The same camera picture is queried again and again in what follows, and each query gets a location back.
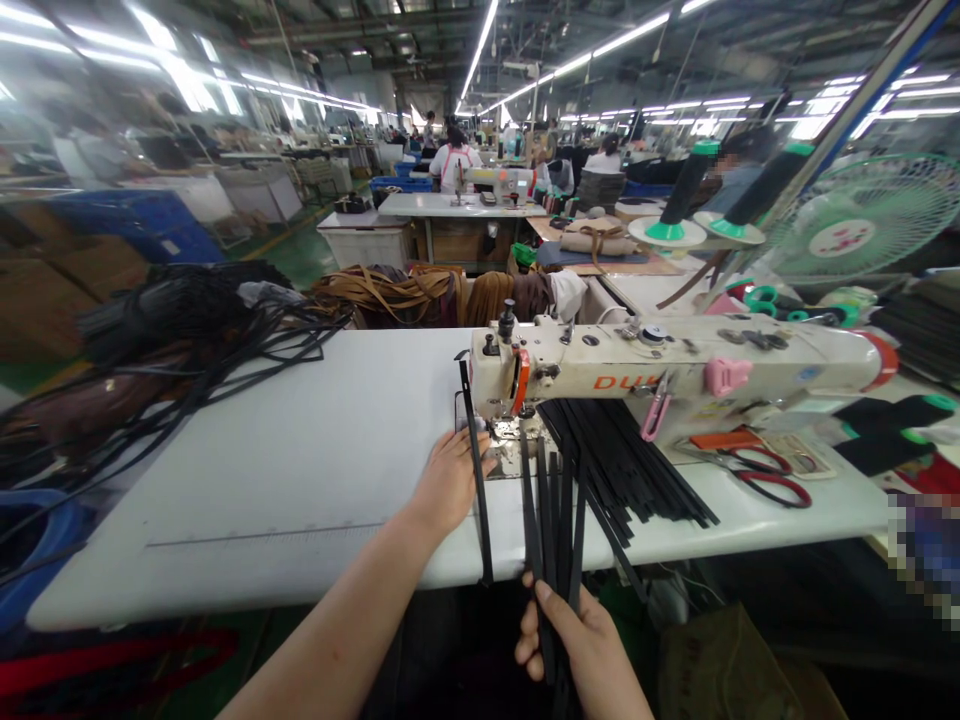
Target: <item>sewing machine label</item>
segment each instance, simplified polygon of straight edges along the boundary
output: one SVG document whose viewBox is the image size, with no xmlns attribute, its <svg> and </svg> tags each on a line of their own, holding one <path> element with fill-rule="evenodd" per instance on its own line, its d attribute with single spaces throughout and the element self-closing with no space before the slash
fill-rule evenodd
<svg viewBox="0 0 960 720">
<path fill-rule="evenodd" d="M 624 376 L 617 382 L 617 378 L 611 375 L 601 375 L 597 378 L 597 381 L 593 384 L 594 390 L 610 390 L 615 387 L 621 387 L 624 390 L 629 390 L 632 387 L 637 387 L 638 385 L 656 385 L 660 380 L 658 375 L 651 375 L 647 378 L 647 381 L 643 381 L 643 375 L 638 376 L 635 380 L 631 381 L 629 375 Z"/>
</svg>

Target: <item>right hand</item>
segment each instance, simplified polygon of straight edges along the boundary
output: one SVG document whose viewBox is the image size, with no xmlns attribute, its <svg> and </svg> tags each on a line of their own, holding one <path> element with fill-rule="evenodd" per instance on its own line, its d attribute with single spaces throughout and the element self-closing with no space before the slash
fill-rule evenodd
<svg viewBox="0 0 960 720">
<path fill-rule="evenodd" d="M 524 573 L 523 584 L 533 585 L 532 573 Z M 590 720 L 653 720 L 613 619 L 596 598 L 580 586 L 578 617 L 543 580 L 537 582 L 536 595 L 543 614 L 567 649 L 573 682 L 586 717 Z M 520 621 L 522 636 L 514 656 L 535 681 L 543 679 L 538 626 L 537 606 L 531 600 Z"/>
</svg>

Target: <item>white shirt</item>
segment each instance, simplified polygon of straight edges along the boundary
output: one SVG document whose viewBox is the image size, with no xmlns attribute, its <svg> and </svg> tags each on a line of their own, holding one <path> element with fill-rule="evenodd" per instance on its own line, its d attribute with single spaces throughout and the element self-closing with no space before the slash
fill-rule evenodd
<svg viewBox="0 0 960 720">
<path fill-rule="evenodd" d="M 600 150 L 596 155 L 587 158 L 587 163 L 583 166 L 583 169 L 601 175 L 612 175 L 613 173 L 623 172 L 622 165 L 623 160 L 620 158 L 620 153 L 606 155 L 603 150 Z"/>
<path fill-rule="evenodd" d="M 116 187 L 127 177 L 124 164 L 130 156 L 99 135 L 74 128 L 65 138 L 55 137 L 53 149 L 74 186 L 83 190 Z"/>
<path fill-rule="evenodd" d="M 439 176 L 440 192 L 445 195 L 453 195 L 457 191 L 457 162 L 463 165 L 463 169 L 471 167 L 483 167 L 483 160 L 480 153 L 469 145 L 461 148 L 452 148 L 447 143 L 437 150 L 433 160 L 430 161 L 430 174 Z M 473 185 L 468 184 L 466 192 L 473 192 Z"/>
</svg>

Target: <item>sewing machine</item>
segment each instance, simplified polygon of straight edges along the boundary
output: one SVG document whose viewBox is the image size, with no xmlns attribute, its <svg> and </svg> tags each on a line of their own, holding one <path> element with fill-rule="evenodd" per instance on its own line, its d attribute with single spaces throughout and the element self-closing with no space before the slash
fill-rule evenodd
<svg viewBox="0 0 960 720">
<path fill-rule="evenodd" d="M 792 433 L 890 380 L 896 354 L 867 333 L 766 315 L 519 327 L 508 306 L 471 343 L 476 412 L 500 439 L 552 398 L 624 399 L 644 439 L 671 444 L 746 424 Z"/>
<path fill-rule="evenodd" d="M 518 168 L 465 168 L 465 183 L 491 185 L 497 205 L 515 205 L 518 198 L 526 198 L 533 185 L 532 170 Z"/>
</svg>

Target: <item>green fan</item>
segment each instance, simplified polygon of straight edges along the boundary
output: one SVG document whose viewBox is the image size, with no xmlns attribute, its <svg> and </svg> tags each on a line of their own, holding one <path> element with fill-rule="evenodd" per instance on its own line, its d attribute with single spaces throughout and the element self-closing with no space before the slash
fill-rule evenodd
<svg viewBox="0 0 960 720">
<path fill-rule="evenodd" d="M 872 158 L 827 172 L 767 233 L 791 285 L 857 278 L 906 257 L 960 211 L 960 165 L 939 155 Z"/>
</svg>

